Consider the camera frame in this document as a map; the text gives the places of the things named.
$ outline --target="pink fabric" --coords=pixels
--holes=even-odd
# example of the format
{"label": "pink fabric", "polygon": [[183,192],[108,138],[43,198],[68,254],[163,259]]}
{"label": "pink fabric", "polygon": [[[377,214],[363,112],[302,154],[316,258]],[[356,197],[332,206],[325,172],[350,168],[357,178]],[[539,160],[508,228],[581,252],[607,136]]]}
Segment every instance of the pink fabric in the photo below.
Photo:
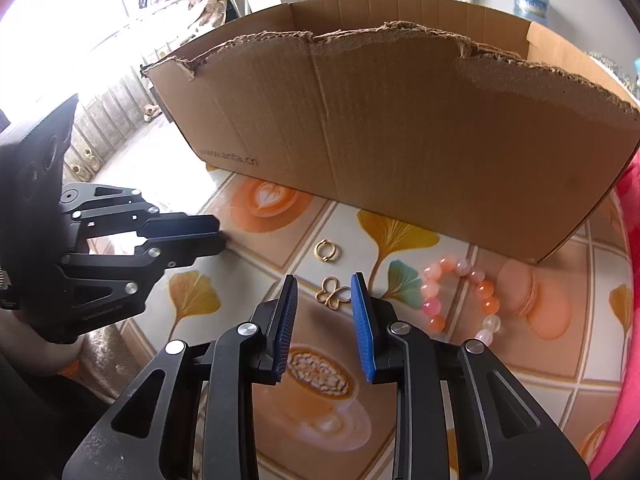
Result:
{"label": "pink fabric", "polygon": [[634,325],[618,405],[589,469],[596,478],[620,451],[640,419],[640,152],[626,168],[616,192],[620,198],[634,275]]}

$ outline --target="beaded bracelet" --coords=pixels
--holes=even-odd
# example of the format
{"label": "beaded bracelet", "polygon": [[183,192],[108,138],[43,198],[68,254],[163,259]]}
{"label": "beaded bracelet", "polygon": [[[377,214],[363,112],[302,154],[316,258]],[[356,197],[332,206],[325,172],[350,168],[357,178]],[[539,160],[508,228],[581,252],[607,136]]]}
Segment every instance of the beaded bracelet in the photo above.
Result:
{"label": "beaded bracelet", "polygon": [[494,333],[500,329],[500,318],[496,313],[500,310],[500,300],[494,296],[494,284],[485,279],[484,270],[472,267],[466,258],[458,261],[447,254],[438,262],[429,264],[423,270],[424,279],[420,287],[420,293],[424,298],[422,311],[427,315],[427,331],[436,334],[444,330],[445,319],[440,315],[442,304],[438,299],[440,283],[438,280],[443,274],[453,272],[460,278],[466,278],[475,286],[476,296],[481,301],[482,311],[486,314],[482,322],[482,328],[474,336],[489,346],[494,340]]}

